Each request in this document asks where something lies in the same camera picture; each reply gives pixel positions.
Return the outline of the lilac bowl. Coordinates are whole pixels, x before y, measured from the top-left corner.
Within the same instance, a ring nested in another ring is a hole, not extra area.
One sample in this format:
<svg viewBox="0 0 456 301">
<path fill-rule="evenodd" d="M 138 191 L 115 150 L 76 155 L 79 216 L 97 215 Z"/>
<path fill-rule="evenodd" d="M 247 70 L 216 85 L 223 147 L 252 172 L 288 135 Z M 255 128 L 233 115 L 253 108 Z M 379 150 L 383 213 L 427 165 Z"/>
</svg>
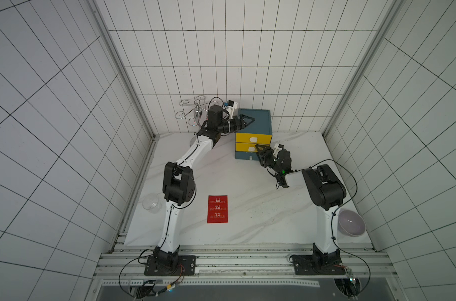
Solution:
<svg viewBox="0 0 456 301">
<path fill-rule="evenodd" d="M 366 225 L 357 212 L 346 209 L 338 215 L 338 230 L 349 237 L 361 237 L 366 232 Z"/>
</svg>

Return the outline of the red postcard white text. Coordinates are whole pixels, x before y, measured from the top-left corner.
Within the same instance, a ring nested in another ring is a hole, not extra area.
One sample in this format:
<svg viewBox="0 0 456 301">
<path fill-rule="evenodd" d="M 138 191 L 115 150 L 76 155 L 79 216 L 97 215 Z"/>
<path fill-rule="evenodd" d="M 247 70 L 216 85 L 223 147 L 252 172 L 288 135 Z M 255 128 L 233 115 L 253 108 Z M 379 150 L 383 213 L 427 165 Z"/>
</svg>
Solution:
<svg viewBox="0 0 456 301">
<path fill-rule="evenodd" d="M 227 223 L 228 219 L 228 197 L 209 196 L 207 222 Z"/>
</svg>

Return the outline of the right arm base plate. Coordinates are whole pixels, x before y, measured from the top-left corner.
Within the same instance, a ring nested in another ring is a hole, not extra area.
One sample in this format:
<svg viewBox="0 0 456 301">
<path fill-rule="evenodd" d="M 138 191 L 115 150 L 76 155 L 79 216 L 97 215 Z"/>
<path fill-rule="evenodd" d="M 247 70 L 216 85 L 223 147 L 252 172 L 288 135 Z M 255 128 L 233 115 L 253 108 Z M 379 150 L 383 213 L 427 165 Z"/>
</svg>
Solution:
<svg viewBox="0 0 456 301">
<path fill-rule="evenodd" d="M 292 255 L 289 258 L 296 275 L 344 275 L 339 255 L 323 256 Z"/>
</svg>

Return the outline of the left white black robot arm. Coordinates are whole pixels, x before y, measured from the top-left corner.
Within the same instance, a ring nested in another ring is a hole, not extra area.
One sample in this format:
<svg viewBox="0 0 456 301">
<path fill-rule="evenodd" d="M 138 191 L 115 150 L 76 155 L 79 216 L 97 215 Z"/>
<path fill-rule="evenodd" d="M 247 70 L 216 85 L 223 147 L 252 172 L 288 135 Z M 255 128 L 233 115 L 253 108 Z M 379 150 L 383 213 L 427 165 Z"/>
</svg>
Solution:
<svg viewBox="0 0 456 301">
<path fill-rule="evenodd" d="M 234 111 L 232 107 L 212 106 L 207 119 L 195 133 L 194 144 L 180 159 L 165 165 L 162 184 L 166 200 L 165 221 L 162 237 L 153 253 L 155 262 L 165 268 L 173 270 L 178 267 L 182 215 L 197 193 L 193 167 L 214 148 L 222 136 L 243 130 L 255 121 L 254 117 L 236 115 Z"/>
</svg>

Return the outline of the yellow drawer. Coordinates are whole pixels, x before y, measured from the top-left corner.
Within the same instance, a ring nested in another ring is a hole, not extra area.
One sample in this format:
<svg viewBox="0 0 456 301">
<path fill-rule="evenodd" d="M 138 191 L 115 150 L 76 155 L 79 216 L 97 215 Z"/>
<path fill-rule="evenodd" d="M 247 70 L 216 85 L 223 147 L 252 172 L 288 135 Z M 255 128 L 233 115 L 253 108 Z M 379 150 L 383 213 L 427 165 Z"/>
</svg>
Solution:
<svg viewBox="0 0 456 301">
<path fill-rule="evenodd" d="M 237 142 L 236 151 L 237 152 L 246 152 L 246 153 L 256 153 L 257 152 L 256 144 Z"/>
<path fill-rule="evenodd" d="M 253 134 L 238 132 L 236 134 L 236 143 L 270 145 L 272 138 L 273 136 L 271 134 Z"/>
</svg>

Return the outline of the silver metal cup stand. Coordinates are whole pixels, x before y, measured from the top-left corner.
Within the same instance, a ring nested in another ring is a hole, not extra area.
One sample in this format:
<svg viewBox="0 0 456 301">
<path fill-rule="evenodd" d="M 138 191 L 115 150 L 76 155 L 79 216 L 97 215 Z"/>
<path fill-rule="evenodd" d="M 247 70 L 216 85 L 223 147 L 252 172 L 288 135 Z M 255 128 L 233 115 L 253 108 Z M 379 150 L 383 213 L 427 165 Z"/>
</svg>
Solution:
<svg viewBox="0 0 456 301">
<path fill-rule="evenodd" d="M 194 100 L 181 100 L 179 105 L 182 110 L 176 112 L 175 118 L 177 120 L 184 119 L 188 128 L 194 130 L 194 136 L 189 142 L 190 147 L 192 147 L 198 142 L 199 137 L 197 134 L 206 128 L 208 101 L 205 95 L 198 95 Z"/>
</svg>

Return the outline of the aluminium mounting rail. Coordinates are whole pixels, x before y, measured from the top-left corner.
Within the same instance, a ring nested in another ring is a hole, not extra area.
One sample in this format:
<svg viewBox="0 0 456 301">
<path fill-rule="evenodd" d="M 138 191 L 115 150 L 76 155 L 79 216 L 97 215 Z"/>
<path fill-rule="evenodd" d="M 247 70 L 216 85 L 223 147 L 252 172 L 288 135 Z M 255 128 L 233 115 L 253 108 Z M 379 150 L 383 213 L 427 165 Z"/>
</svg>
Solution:
<svg viewBox="0 0 456 301">
<path fill-rule="evenodd" d="M 385 253 L 351 249 L 341 254 L 344 275 L 296 275 L 289 258 L 292 255 L 312 255 L 311 248 L 188 248 L 182 255 L 196 256 L 195 273 L 191 276 L 144 276 L 149 251 L 119 249 L 102 254 L 94 277 L 104 285 L 139 287 L 152 280 L 167 285 L 177 280 L 180 285 L 215 284 L 295 284 L 316 286 L 317 278 L 355 278 L 375 280 L 396 276 L 396 271 Z"/>
</svg>

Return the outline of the teal drawer cabinet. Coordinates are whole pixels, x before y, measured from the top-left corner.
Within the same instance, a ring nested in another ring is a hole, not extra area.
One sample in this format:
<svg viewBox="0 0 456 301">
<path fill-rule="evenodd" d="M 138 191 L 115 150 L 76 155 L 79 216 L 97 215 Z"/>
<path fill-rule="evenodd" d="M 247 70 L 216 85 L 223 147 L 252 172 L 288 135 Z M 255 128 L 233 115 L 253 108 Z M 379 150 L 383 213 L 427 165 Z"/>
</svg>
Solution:
<svg viewBox="0 0 456 301">
<path fill-rule="evenodd" d="M 272 131 L 273 128 L 271 125 L 271 112 L 269 110 L 240 109 L 239 115 L 241 115 L 241 114 L 248 115 L 250 117 L 254 117 L 254 124 L 251 126 L 251 130 L 248 130 L 247 132 L 240 130 L 238 132 L 273 135 L 273 131 Z"/>
</svg>

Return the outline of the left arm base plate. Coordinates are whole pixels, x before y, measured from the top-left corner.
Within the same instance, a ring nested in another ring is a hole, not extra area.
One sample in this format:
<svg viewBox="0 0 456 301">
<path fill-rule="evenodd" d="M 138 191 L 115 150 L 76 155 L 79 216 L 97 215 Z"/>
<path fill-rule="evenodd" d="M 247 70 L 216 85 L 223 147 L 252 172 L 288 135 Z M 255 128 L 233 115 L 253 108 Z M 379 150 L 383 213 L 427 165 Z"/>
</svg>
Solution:
<svg viewBox="0 0 456 301">
<path fill-rule="evenodd" d="M 158 259 L 154 255 L 147 258 L 144 276 L 191 276 L 195 273 L 196 256 L 182 255 L 171 259 Z"/>
</svg>

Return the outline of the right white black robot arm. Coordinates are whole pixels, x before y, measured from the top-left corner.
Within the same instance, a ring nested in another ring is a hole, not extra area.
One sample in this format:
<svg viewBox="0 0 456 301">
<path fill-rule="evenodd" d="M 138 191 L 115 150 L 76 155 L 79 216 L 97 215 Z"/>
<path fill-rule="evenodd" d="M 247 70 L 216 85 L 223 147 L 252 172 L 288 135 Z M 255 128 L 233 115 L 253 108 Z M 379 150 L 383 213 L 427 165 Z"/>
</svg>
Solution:
<svg viewBox="0 0 456 301">
<path fill-rule="evenodd" d="M 291 154 L 283 145 L 275 148 L 257 144 L 260 165 L 276 179 L 282 188 L 304 188 L 308 200 L 317 207 L 317 237 L 313 244 L 312 267 L 320 272 L 340 263 L 340 249 L 333 230 L 336 211 L 347 197 L 347 191 L 333 169 L 324 162 L 314 167 L 293 170 Z"/>
</svg>

